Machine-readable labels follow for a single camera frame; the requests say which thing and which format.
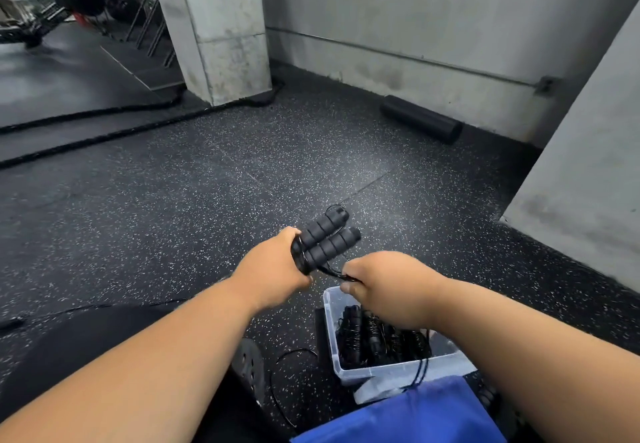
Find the person's leg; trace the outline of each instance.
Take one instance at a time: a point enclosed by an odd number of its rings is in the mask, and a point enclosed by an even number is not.
[[[0,421],[167,313],[157,308],[112,307],[78,314],[54,328],[4,382]],[[220,383],[194,438],[196,442],[213,440],[285,441],[231,370]]]

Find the clear plastic container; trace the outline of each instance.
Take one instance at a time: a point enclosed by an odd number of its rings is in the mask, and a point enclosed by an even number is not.
[[[324,290],[323,301],[335,375],[340,378],[342,385],[365,382],[355,393],[357,404],[388,398],[402,392],[402,388],[412,383],[420,365],[418,360],[360,369],[342,368],[335,331],[338,329],[344,308],[350,305],[359,305],[359,303],[351,295],[341,292],[338,286]],[[476,370],[467,356],[443,335],[432,332],[429,342],[433,356],[429,359],[424,377],[425,382],[445,376],[463,376]]]

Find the person's left arm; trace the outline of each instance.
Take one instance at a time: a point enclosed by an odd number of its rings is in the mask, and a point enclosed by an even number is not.
[[[23,407],[0,441],[190,442],[251,318],[309,285],[291,257],[297,232]]]

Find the blue drawstring bag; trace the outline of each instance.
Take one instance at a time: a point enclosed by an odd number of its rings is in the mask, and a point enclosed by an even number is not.
[[[444,377],[334,419],[292,443],[504,443],[466,381]]]

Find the person's left hand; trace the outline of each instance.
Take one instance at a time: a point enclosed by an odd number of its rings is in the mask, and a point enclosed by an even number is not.
[[[293,292],[309,287],[311,276],[300,273],[291,256],[297,234],[300,231],[295,227],[285,227],[261,242],[244,256],[229,279],[255,302],[257,310],[276,307]]]

